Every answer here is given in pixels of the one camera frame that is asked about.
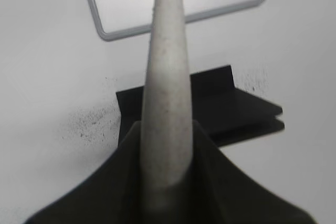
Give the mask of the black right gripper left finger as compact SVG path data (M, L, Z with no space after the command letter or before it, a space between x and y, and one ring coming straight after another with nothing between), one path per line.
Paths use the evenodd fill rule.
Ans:
M76 188L27 223L141 223L139 140L135 122L117 150Z

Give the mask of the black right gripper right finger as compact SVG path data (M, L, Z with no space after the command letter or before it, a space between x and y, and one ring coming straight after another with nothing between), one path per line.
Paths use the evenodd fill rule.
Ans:
M315 223L298 206L251 179L193 121L189 223Z

